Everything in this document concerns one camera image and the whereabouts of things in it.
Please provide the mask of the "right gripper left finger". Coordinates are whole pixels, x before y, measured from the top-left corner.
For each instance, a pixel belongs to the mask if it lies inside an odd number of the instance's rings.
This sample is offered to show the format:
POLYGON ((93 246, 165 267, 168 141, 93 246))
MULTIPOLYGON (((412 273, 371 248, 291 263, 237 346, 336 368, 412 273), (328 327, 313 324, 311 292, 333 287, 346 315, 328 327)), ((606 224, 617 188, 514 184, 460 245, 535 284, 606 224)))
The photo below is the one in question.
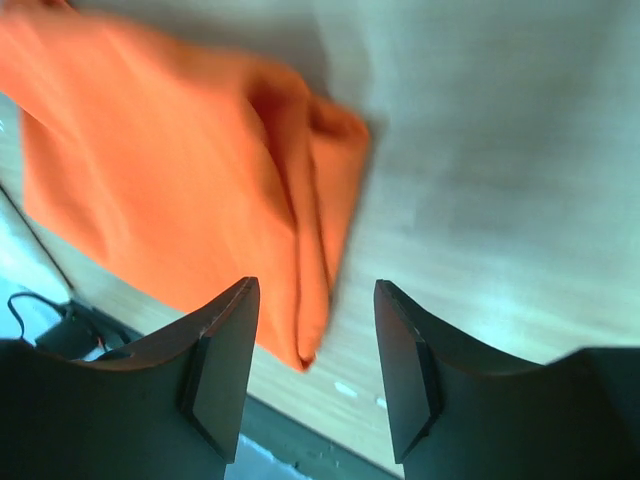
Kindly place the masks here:
POLYGON ((99 359, 1 343, 5 479, 220 479, 236 457, 260 288, 245 277, 99 359))

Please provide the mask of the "orange t shirt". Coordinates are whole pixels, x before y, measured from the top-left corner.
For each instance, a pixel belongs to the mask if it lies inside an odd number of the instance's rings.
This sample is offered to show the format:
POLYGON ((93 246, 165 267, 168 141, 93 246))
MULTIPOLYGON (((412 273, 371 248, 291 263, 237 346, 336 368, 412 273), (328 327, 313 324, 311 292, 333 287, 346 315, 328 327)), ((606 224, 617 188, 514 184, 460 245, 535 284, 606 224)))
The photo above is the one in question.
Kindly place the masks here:
POLYGON ((289 67, 63 1, 1 8, 28 215, 182 312, 260 283, 257 341, 313 363, 369 132, 289 67))

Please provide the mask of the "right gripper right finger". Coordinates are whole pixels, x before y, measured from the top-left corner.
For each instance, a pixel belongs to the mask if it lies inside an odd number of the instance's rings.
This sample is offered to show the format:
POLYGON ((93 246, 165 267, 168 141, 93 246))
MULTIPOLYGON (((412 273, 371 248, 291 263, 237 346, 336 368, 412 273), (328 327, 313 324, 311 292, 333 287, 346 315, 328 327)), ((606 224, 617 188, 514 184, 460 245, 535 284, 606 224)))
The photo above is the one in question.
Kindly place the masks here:
POLYGON ((394 283, 374 291, 395 460, 409 479, 635 479, 639 352, 540 365, 481 342, 394 283))

